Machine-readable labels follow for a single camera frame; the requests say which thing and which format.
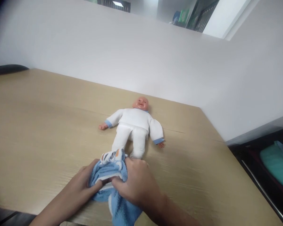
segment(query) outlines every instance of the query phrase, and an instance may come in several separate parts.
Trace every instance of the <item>baby doll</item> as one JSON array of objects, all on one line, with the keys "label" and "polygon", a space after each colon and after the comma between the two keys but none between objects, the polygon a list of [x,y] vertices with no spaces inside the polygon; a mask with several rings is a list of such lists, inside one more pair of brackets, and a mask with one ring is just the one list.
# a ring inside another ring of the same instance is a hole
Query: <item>baby doll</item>
[{"label": "baby doll", "polygon": [[149,102],[145,97],[138,98],[133,108],[120,109],[99,125],[100,130],[117,126],[112,151],[125,149],[127,140],[133,141],[131,158],[141,159],[145,152],[145,142],[150,137],[154,144],[164,147],[163,128],[160,123],[149,114]]}]

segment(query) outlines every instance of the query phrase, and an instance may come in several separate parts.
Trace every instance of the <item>ceiling light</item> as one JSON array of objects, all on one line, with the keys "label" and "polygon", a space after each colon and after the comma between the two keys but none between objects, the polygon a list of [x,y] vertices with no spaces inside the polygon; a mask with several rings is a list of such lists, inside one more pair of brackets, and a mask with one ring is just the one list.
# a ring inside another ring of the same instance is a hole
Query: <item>ceiling light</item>
[{"label": "ceiling light", "polygon": [[113,3],[114,3],[115,5],[117,5],[117,6],[123,7],[123,5],[122,5],[121,3],[119,3],[119,2],[113,1]]}]

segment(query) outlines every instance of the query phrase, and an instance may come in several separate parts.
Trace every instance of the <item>white onesie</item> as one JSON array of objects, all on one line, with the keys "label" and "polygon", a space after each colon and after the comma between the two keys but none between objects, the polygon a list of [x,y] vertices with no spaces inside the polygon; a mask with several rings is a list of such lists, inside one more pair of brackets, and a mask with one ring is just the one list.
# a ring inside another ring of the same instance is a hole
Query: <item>white onesie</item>
[{"label": "white onesie", "polygon": [[158,121],[152,118],[148,111],[137,108],[120,109],[107,118],[105,123],[109,128],[119,124],[116,129],[112,151],[119,148],[125,149],[128,139],[133,141],[131,158],[142,158],[149,133],[154,144],[164,141],[163,128]]}]

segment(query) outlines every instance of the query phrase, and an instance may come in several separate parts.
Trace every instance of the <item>doll hand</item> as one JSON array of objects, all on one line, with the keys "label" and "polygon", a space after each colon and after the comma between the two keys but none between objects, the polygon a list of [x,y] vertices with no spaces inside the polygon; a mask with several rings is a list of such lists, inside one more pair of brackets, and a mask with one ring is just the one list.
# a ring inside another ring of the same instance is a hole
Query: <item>doll hand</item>
[{"label": "doll hand", "polygon": [[160,148],[164,148],[164,142],[157,144]]},{"label": "doll hand", "polygon": [[108,125],[107,125],[106,123],[103,123],[103,124],[99,125],[98,128],[99,128],[100,130],[105,130],[105,129],[108,128]]}]

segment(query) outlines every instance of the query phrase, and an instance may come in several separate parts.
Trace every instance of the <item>doll arm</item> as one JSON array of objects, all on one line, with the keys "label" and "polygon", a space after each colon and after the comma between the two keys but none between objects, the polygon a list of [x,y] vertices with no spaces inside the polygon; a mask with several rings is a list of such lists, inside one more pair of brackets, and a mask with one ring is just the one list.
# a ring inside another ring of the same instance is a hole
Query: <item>doll arm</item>
[{"label": "doll arm", "polygon": [[117,110],[113,113],[110,117],[108,117],[105,123],[108,125],[109,128],[116,126],[119,123],[120,118],[123,116],[123,109]]},{"label": "doll arm", "polygon": [[160,144],[164,141],[163,128],[161,127],[161,124],[155,119],[152,119],[150,121],[150,137],[153,140],[154,144]]}]

